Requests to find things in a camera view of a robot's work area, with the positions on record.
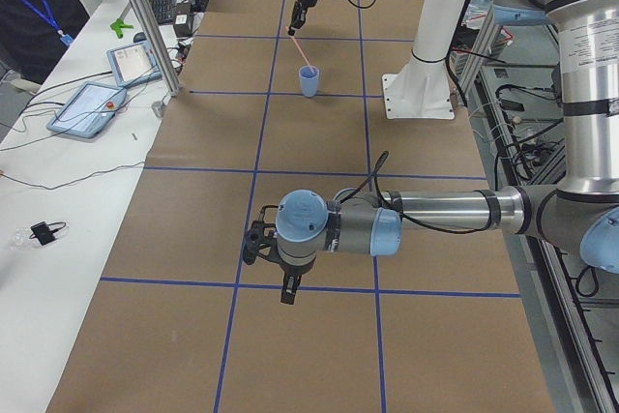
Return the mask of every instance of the id badge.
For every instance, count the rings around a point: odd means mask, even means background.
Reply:
[[[62,44],[66,46],[74,43],[74,38],[72,38],[70,34],[63,34],[62,36],[60,36],[60,40],[62,41]]]

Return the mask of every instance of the computer mouse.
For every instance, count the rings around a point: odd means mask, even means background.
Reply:
[[[144,33],[135,33],[135,36],[133,36],[133,42],[141,43],[142,41],[146,41],[146,35]]]

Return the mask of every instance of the light blue joint cap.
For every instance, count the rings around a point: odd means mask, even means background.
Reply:
[[[306,190],[293,191],[280,202],[275,228],[288,242],[306,242],[322,232],[328,218],[327,204],[320,195]]]
[[[589,228],[580,244],[587,265],[619,273],[619,207],[602,216]]]
[[[537,26],[550,24],[542,10],[517,9],[494,4],[494,21],[503,26]]]
[[[393,255],[402,240],[402,221],[398,212],[379,208],[374,217],[369,239],[369,254]]]

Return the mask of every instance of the green object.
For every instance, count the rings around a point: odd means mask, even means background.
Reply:
[[[116,21],[109,25],[109,27],[116,33],[116,37],[118,39],[123,39],[125,36],[123,29],[133,29],[133,25],[127,24],[123,18],[117,18]]]

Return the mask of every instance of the blue lanyard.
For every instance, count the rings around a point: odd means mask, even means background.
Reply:
[[[45,21],[47,24],[49,24],[49,26],[51,26],[52,28],[54,28],[54,30],[61,36],[65,36],[65,34],[62,32],[62,29],[60,29],[60,25],[58,24],[58,22],[56,21],[56,18],[54,18],[54,15],[51,12],[51,8],[49,7],[49,4],[47,3],[47,0],[42,0],[43,1],[43,5],[45,7],[45,11],[47,12],[47,15],[44,15],[43,12],[41,12],[37,7],[35,7],[34,5],[32,5],[32,2],[30,2],[29,0],[20,0],[21,3],[23,3],[26,7],[28,7],[30,10],[32,10],[35,14],[37,14],[38,16],[41,17],[41,19],[43,21]]]

